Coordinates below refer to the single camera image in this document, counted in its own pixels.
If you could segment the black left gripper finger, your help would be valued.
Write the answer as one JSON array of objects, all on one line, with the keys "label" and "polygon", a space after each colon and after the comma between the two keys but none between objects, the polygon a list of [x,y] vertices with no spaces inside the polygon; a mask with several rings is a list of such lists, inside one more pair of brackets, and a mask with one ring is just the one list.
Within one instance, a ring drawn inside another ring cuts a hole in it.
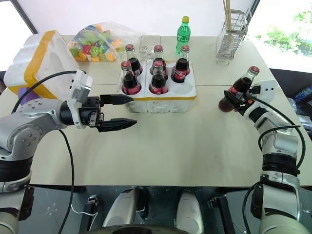
[{"label": "black left gripper finger", "polygon": [[123,94],[100,95],[100,105],[123,105],[134,101],[132,97]]},{"label": "black left gripper finger", "polygon": [[97,125],[97,130],[101,132],[119,131],[129,128],[137,124],[136,120],[128,118],[114,118],[108,121],[100,121]]}]

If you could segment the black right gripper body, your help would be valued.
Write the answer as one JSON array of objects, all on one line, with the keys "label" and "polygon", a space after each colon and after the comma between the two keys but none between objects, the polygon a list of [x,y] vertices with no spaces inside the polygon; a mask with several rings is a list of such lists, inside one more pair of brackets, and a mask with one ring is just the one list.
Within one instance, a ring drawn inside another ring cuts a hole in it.
[{"label": "black right gripper body", "polygon": [[246,110],[255,102],[251,96],[255,96],[257,94],[259,94],[259,85],[251,87],[249,90],[236,97],[237,101],[234,105],[234,110],[241,115],[244,115]]}]

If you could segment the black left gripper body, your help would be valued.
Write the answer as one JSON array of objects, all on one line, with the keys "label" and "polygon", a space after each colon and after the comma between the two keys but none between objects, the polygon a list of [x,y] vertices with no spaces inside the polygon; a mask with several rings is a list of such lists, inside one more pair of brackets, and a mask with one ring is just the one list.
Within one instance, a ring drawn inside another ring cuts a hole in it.
[{"label": "black left gripper body", "polygon": [[88,97],[79,108],[81,123],[89,127],[98,127],[104,120],[101,108],[100,97]]}]

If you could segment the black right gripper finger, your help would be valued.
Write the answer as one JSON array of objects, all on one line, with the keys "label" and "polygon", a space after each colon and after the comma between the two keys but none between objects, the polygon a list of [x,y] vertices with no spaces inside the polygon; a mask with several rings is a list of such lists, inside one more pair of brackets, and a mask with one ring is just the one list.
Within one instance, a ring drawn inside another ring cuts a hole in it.
[{"label": "black right gripper finger", "polygon": [[242,93],[237,92],[236,94],[230,91],[224,91],[224,110],[225,111],[237,111],[239,104],[241,103]]}]

